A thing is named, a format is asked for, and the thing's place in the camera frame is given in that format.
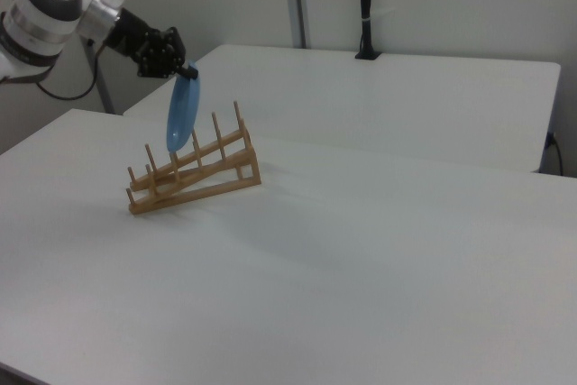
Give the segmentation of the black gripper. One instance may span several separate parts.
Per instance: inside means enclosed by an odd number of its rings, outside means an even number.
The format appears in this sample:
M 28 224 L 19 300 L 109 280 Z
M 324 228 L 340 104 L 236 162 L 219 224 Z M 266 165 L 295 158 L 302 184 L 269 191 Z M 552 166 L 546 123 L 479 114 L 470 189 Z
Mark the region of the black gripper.
M 184 42 L 175 27 L 165 31 L 152 28 L 127 9 L 119 13 L 105 46 L 133 60 L 139 77 L 198 77 L 198 70 L 188 65 Z

